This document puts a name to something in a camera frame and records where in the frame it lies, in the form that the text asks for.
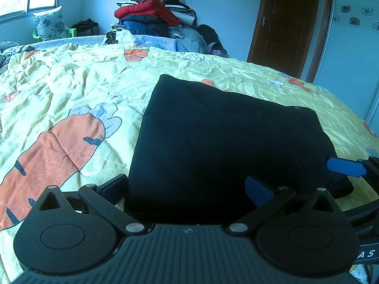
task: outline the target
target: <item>green plastic chair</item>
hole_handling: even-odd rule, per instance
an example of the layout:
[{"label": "green plastic chair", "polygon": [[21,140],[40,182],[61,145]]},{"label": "green plastic chair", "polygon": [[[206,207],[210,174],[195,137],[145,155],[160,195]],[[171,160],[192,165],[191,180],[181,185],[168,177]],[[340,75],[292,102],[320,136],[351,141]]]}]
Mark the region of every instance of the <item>green plastic chair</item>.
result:
[{"label": "green plastic chair", "polygon": [[[76,37],[76,29],[69,29],[66,25],[64,27],[65,27],[67,37]],[[38,36],[36,27],[33,30],[33,38],[36,39],[39,43],[42,41],[42,37]]]}]

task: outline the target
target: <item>door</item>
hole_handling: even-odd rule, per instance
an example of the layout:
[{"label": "door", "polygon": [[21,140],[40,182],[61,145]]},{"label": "door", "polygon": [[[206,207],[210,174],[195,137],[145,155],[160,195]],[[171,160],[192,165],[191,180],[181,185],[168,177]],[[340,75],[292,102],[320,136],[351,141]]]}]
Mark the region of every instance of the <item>door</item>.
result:
[{"label": "door", "polygon": [[300,77],[318,0],[261,0],[248,62]]}]

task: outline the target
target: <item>floral pillow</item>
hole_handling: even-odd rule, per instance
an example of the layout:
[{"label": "floral pillow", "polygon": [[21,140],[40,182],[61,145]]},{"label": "floral pillow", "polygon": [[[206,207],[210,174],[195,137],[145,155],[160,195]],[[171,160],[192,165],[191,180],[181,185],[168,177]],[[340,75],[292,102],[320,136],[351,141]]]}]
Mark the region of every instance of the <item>floral pillow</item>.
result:
[{"label": "floral pillow", "polygon": [[42,40],[67,38],[65,25],[63,22],[62,6],[46,12],[33,14],[36,22],[38,35]]}]

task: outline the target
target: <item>wall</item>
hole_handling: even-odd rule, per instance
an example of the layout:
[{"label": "wall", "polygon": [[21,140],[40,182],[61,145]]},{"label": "wall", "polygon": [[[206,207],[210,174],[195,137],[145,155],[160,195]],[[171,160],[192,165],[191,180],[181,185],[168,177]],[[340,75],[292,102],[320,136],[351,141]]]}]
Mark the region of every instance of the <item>wall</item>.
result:
[{"label": "wall", "polygon": [[[120,0],[83,0],[82,19],[91,18],[105,34],[116,22],[114,11]],[[260,0],[185,0],[198,15],[198,24],[213,27],[231,58],[246,61]]]},{"label": "wall", "polygon": [[[64,23],[71,27],[81,20],[83,0],[58,0],[62,5]],[[19,44],[35,43],[32,32],[36,27],[33,15],[0,24],[0,41],[16,41]]]},{"label": "wall", "polygon": [[321,23],[323,21],[324,7],[325,7],[325,0],[318,0],[318,8],[317,8],[315,25],[313,27],[312,38],[309,44],[308,54],[307,54],[306,61],[304,63],[303,71],[301,72],[301,76],[300,76],[300,79],[304,81],[307,79],[310,65],[312,64],[313,56],[316,51],[318,36],[321,30]]},{"label": "wall", "polygon": [[[336,0],[341,5],[367,5],[379,12],[379,0]],[[365,119],[379,87],[379,31],[333,23],[315,84],[324,86]]]}]

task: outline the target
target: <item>triangular cutout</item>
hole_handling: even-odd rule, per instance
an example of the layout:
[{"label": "triangular cutout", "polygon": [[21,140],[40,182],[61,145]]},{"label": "triangular cutout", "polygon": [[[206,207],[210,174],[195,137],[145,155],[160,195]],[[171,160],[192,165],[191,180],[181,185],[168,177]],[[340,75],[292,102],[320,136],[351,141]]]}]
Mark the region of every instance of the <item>triangular cutout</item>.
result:
[{"label": "triangular cutout", "polygon": [[314,204],[313,210],[319,210],[323,212],[334,212],[333,207],[329,204],[328,200],[324,196],[320,196]]},{"label": "triangular cutout", "polygon": [[50,210],[50,209],[57,209],[61,208],[61,205],[59,204],[58,200],[55,197],[54,193],[49,193],[43,202],[42,206],[39,208],[39,210]]}]

